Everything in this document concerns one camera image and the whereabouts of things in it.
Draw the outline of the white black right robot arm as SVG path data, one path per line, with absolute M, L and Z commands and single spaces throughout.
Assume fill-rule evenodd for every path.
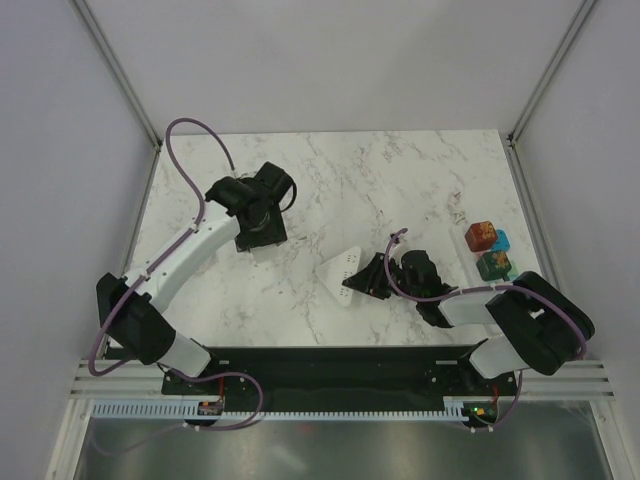
M 582 356 L 595 334 L 592 320 L 535 272 L 520 274 L 503 290 L 475 287 L 459 295 L 424 250 L 409 250 L 398 260 L 378 252 L 342 285 L 381 300 L 398 295 L 414 301 L 422 319 L 436 328 L 498 328 L 497 336 L 472 346 L 459 360 L 459 384 L 473 394 L 515 370 L 551 376 Z

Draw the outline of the white triangular power strip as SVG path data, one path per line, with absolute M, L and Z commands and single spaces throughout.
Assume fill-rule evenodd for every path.
M 361 254 L 362 249 L 354 246 L 315 269 L 317 278 L 342 307 L 349 307 L 353 297 L 353 290 L 345 287 L 343 281 L 357 273 Z

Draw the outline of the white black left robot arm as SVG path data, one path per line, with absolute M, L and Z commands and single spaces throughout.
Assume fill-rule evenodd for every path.
M 280 203 L 296 194 L 293 178 L 270 162 L 253 176 L 226 176 L 198 193 L 199 210 L 191 224 L 139 267 L 120 278 L 107 273 L 98 281 L 100 333 L 142 364 L 178 370 L 196 392 L 211 392 L 220 378 L 211 353 L 178 333 L 163 314 L 183 285 L 226 244 L 250 252 L 285 242 Z

